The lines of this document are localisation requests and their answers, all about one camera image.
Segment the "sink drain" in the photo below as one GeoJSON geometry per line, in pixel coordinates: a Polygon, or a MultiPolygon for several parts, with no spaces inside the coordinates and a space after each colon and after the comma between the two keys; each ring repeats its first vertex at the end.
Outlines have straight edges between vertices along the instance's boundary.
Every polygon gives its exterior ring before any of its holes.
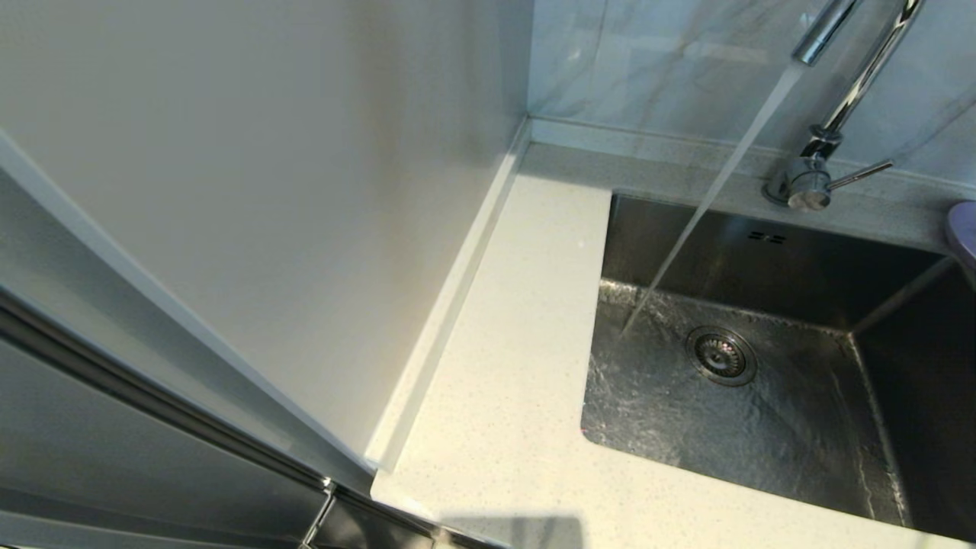
{"type": "Polygon", "coordinates": [[[685,353],[702,375],[715,383],[736,387],[755,377],[755,355],[739,334],[715,326],[692,330],[685,353]]]}

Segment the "water stream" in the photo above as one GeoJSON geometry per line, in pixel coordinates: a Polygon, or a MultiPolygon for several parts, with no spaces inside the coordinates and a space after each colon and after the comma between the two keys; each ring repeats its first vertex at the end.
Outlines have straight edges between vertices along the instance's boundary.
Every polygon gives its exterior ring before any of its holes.
{"type": "Polygon", "coordinates": [[[759,135],[759,132],[762,130],[763,126],[766,125],[766,122],[769,121],[769,118],[773,115],[773,112],[776,112],[777,107],[779,107],[780,103],[783,102],[787,94],[790,93],[793,85],[796,84],[799,77],[803,75],[803,71],[805,69],[806,65],[797,62],[791,62],[789,65],[787,65],[786,70],[783,71],[783,75],[780,76],[780,81],[777,82],[776,86],[773,88],[773,91],[766,99],[766,103],[762,105],[759,113],[755,116],[749,130],[747,130],[746,134],[742,136],[742,139],[739,140],[739,144],[736,145],[732,155],[729,156],[728,160],[725,161],[725,165],[722,166],[722,169],[718,172],[718,176],[715,177],[712,186],[709,187],[709,191],[705,193],[705,197],[702,198],[701,204],[698,205],[698,209],[695,210],[695,215],[691,216],[688,224],[684,227],[684,231],[681,232],[681,236],[677,238],[677,241],[674,243],[674,247],[671,248],[671,252],[669,252],[665,262],[661,264],[658,272],[654,275],[651,285],[648,286],[647,291],[644,292],[644,295],[640,298],[637,306],[633,308],[633,311],[630,313],[630,316],[627,319],[627,323],[624,324],[624,329],[621,331],[622,336],[627,333],[630,326],[637,319],[637,315],[644,309],[648,298],[651,297],[653,290],[658,287],[659,283],[661,283],[661,279],[664,278],[665,273],[668,271],[668,267],[671,266],[671,262],[674,261],[674,258],[677,257],[678,252],[681,251],[681,247],[684,245],[685,240],[687,240],[691,232],[695,230],[695,226],[698,225],[698,222],[702,219],[702,216],[705,215],[705,212],[707,212],[712,206],[712,202],[714,202],[715,197],[718,196],[718,193],[722,190],[722,187],[725,186],[725,182],[727,182],[729,177],[732,175],[732,171],[735,170],[736,166],[739,165],[739,162],[742,160],[742,157],[745,156],[746,151],[752,146],[752,142],[755,141],[755,138],[759,135]]]}

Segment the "stainless steel sink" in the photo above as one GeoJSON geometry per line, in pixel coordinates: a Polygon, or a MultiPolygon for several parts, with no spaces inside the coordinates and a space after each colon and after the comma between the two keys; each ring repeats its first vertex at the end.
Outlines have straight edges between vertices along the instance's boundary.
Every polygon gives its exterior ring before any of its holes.
{"type": "Polygon", "coordinates": [[[615,196],[582,428],[728,482],[976,540],[976,298],[929,252],[615,196]]]}

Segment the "marble tile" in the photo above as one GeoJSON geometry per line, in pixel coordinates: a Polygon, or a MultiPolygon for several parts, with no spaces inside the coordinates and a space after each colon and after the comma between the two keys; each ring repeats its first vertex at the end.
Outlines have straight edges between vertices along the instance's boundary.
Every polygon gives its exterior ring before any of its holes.
{"type": "MultiPolygon", "coordinates": [[[[537,0],[533,115],[734,142],[826,0],[537,0]]],[[[850,122],[835,158],[976,185],[976,4],[930,2],[850,122]]],[[[756,142],[793,153],[892,14],[865,1],[756,142]]]]}

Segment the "chrome faucet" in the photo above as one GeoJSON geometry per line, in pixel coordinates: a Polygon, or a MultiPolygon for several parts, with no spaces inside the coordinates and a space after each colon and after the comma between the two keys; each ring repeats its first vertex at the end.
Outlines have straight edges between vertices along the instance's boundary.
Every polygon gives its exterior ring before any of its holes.
{"type": "MultiPolygon", "coordinates": [[[[891,159],[884,160],[838,180],[834,180],[827,170],[827,161],[843,141],[840,129],[868,93],[874,79],[891,58],[925,3],[925,0],[899,1],[903,2],[903,6],[878,37],[857,77],[830,116],[822,123],[810,126],[810,142],[799,156],[790,161],[783,177],[770,181],[762,188],[763,195],[772,202],[801,210],[823,210],[831,204],[833,190],[895,165],[891,159]]],[[[793,51],[793,58],[809,66],[816,64],[859,4],[860,0],[833,0],[793,51]]]]}

